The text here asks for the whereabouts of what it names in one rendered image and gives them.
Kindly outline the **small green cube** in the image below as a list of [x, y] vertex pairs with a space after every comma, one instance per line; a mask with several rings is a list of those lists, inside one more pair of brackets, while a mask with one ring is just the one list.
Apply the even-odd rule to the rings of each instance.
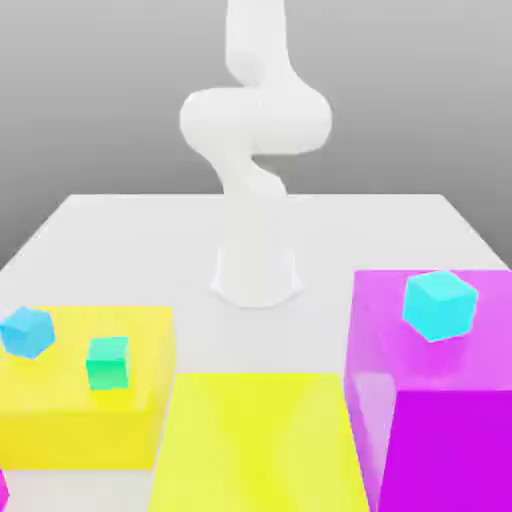
[[131, 372], [129, 338], [91, 339], [85, 365], [91, 391], [127, 389]]

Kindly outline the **small cyan cube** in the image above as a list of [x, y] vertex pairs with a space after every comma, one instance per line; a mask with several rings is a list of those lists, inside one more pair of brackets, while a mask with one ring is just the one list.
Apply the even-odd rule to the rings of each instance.
[[402, 319], [429, 343], [464, 336], [473, 326], [479, 292], [451, 271], [407, 278]]

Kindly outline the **small blue cube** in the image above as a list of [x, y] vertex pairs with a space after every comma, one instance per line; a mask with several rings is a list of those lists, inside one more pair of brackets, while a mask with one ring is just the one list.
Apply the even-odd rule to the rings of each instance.
[[0, 322], [0, 339], [7, 353], [36, 359], [55, 341], [49, 312], [21, 307]]

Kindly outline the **large lemon yellow box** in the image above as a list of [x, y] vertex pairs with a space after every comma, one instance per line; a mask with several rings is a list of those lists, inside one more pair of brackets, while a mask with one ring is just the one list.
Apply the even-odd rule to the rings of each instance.
[[148, 512], [370, 512], [336, 373], [179, 373]]

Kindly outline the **large golden yellow box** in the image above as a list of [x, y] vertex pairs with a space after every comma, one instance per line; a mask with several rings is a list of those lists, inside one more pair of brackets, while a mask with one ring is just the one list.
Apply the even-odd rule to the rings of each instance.
[[[56, 341], [34, 360], [0, 344], [0, 469], [149, 470], [176, 363], [168, 306], [50, 306]], [[94, 338], [125, 336], [128, 388], [92, 391]]]

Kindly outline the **large magenta box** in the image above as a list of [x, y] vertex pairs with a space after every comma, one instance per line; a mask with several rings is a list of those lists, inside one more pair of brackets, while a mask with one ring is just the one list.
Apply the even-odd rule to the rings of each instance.
[[354, 275], [344, 396], [370, 512], [512, 512], [512, 271], [463, 270], [472, 330], [427, 342], [405, 270]]

